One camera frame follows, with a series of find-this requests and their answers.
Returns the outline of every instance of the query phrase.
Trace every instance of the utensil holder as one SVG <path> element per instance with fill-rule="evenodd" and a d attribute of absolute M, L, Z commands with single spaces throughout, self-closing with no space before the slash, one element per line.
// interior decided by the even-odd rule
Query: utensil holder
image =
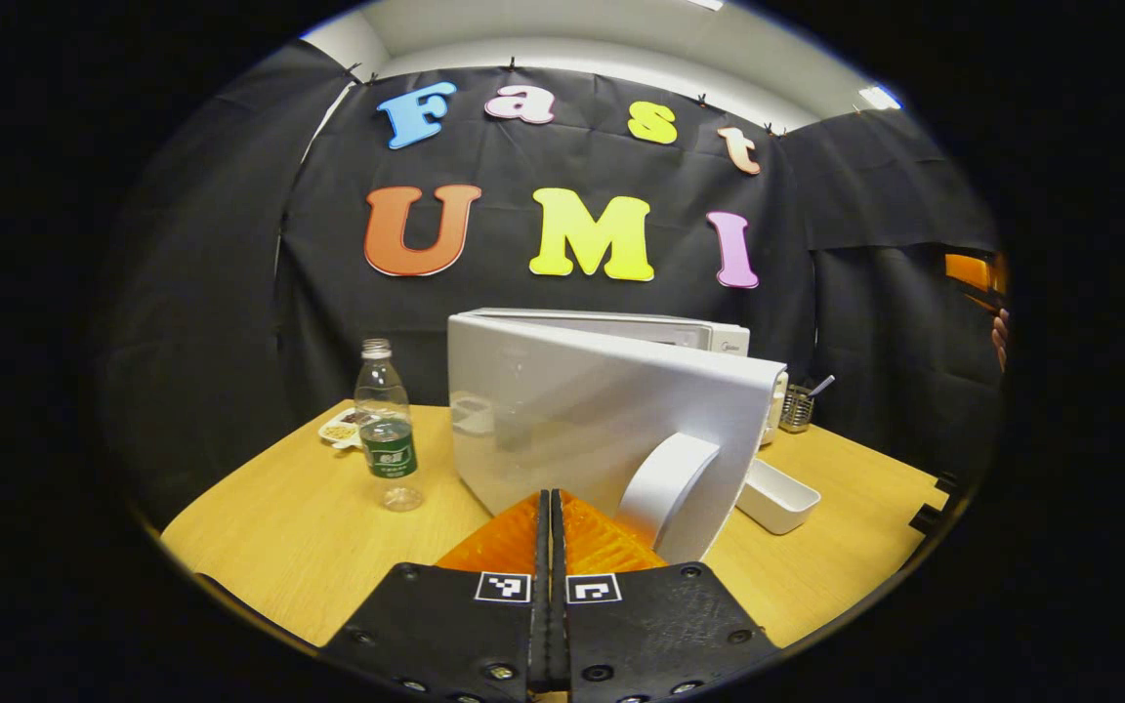
<path fill-rule="evenodd" d="M 784 395 L 784 413 L 781 414 L 782 431 L 795 434 L 807 431 L 807 427 L 810 426 L 810 418 L 813 415 L 813 397 L 809 397 L 809 388 L 789 387 Z"/>

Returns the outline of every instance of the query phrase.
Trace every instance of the wooden table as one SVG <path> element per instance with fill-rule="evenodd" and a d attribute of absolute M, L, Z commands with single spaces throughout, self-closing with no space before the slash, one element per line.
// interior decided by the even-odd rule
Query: wooden table
<path fill-rule="evenodd" d="M 411 409 L 424 505 L 410 513 L 376 506 L 361 451 L 332 449 L 317 435 L 352 406 L 344 400 L 264 450 L 162 533 L 184 566 L 316 646 L 390 566 L 432 565 L 490 520 L 457 476 L 450 409 L 428 405 Z M 776 432 L 758 458 L 821 493 L 821 502 L 785 535 L 734 511 L 704 561 L 781 647 L 894 574 L 922 538 L 910 517 L 946 499 L 925 472 L 818 426 Z"/>

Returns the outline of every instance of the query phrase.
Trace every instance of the small plate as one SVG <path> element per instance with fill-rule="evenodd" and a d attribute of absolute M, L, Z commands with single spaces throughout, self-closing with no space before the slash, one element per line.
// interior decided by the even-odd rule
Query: small plate
<path fill-rule="evenodd" d="M 342 449 L 346 447 L 358 447 L 362 449 L 362 440 L 359 436 L 359 422 L 367 417 L 366 413 L 360 413 L 353 408 L 340 411 L 340 413 L 321 426 L 321 440 Z"/>

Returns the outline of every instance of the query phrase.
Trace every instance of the ceiling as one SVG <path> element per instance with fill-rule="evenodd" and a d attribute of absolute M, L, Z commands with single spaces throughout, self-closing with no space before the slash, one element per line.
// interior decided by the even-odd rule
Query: ceiling
<path fill-rule="evenodd" d="M 389 56 L 513 36 L 608 40 L 727 72 L 822 117 L 866 107 L 863 79 L 762 13 L 686 0 L 380 0 L 362 9 Z"/>

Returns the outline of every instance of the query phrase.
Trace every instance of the black fabric backdrop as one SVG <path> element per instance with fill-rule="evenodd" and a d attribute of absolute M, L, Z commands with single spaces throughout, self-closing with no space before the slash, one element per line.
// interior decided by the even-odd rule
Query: black fabric backdrop
<path fill-rule="evenodd" d="M 376 106 L 449 80 L 436 137 L 390 151 Z M 987 317 L 947 286 L 943 244 L 996 249 L 965 183 L 904 115 L 862 112 L 770 137 L 664 90 L 572 71 L 428 71 L 354 85 L 296 40 L 183 126 L 122 219 L 93 326 L 104 425 L 147 517 L 164 526 L 220 477 L 352 394 L 360 340 L 393 340 L 412 400 L 447 404 L 448 315 L 565 307 L 682 315 L 752 331 L 750 355 L 794 381 L 838 375 L 817 423 L 938 472 L 986 457 L 996 430 Z M 546 125 L 485 115 L 497 88 L 554 92 Z M 631 137 L 628 107 L 670 107 L 678 137 Z M 738 126 L 762 174 L 731 163 L 716 130 Z M 304 164 L 304 152 L 307 153 Z M 405 243 L 436 240 L 433 189 L 469 183 L 454 265 L 388 277 L 362 254 L 370 205 L 415 187 Z M 652 281 L 540 277 L 539 188 L 567 188 L 594 218 L 615 196 L 650 205 Z M 724 288 L 705 214 L 749 219 L 755 289 Z M 813 334 L 818 325 L 818 349 Z"/>

